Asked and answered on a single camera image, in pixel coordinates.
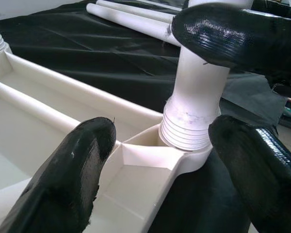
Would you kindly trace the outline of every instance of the plastic tray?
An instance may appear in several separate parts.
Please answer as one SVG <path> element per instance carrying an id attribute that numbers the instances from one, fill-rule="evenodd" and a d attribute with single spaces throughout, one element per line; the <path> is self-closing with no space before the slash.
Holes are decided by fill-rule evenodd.
<path id="1" fill-rule="evenodd" d="M 162 114 L 0 52 L 0 223 L 30 177 L 81 121 L 115 118 L 117 142 L 86 233 L 147 232 L 177 175 L 203 166 L 159 137 Z"/>

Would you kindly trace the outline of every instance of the black fabric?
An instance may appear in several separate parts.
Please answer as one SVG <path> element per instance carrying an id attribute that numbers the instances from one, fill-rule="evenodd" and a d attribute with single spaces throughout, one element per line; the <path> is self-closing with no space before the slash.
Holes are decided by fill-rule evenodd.
<path id="1" fill-rule="evenodd" d="M 184 2 L 156 1 L 180 8 Z M 172 94 L 179 48 L 88 14 L 89 2 L 95 1 L 1 20 L 0 32 L 15 55 L 162 112 Z M 115 2 L 177 13 L 137 1 Z M 222 113 L 251 124 L 277 124 L 285 99 L 264 86 L 263 95 L 252 101 L 261 92 L 255 89 L 259 79 L 263 77 L 253 75 L 250 83 L 237 85 L 235 77 L 229 79 Z M 250 94 L 244 96 L 248 88 Z M 272 106 L 267 114 L 260 111 L 266 105 Z M 200 170 L 176 179 L 149 232 L 245 233 L 249 222 L 228 171 L 212 152 Z"/>

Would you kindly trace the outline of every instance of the white wall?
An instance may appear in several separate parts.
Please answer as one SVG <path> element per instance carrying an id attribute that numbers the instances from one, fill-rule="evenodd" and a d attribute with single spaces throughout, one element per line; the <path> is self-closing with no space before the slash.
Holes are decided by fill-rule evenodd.
<path id="1" fill-rule="evenodd" d="M 25 16 L 81 0 L 0 0 L 0 20 Z"/>

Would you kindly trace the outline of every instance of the glossy black surface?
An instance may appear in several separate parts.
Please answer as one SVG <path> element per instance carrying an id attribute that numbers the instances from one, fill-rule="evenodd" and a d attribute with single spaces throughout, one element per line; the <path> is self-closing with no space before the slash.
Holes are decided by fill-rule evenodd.
<path id="1" fill-rule="evenodd" d="M 77 126 L 34 174 L 0 233 L 81 233 L 115 135 L 114 124 L 103 117 Z"/>
<path id="2" fill-rule="evenodd" d="M 280 4 L 262 6 L 255 9 L 268 13 L 224 3 L 190 7 L 176 15 L 172 32 L 211 64 L 291 83 L 291 10 Z"/>
<path id="3" fill-rule="evenodd" d="M 260 233 L 291 233 L 291 153 L 272 130 L 231 116 L 209 127 L 251 221 Z"/>

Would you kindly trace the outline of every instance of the black cloth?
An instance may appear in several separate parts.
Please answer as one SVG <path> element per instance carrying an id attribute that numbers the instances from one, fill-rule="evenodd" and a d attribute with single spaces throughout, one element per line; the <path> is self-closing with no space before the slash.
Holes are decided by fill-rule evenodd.
<path id="1" fill-rule="evenodd" d="M 162 112 L 172 94 L 179 48 L 87 13 L 89 2 L 95 1 L 1 20 L 0 32 L 15 55 Z M 133 0 L 115 2 L 177 13 Z M 276 125 L 286 102 L 263 77 L 250 74 L 249 81 L 241 72 L 231 74 L 223 97 L 223 114 L 259 125 Z M 249 223 L 227 169 L 212 151 L 201 169 L 175 180 L 149 232 L 246 233 Z"/>

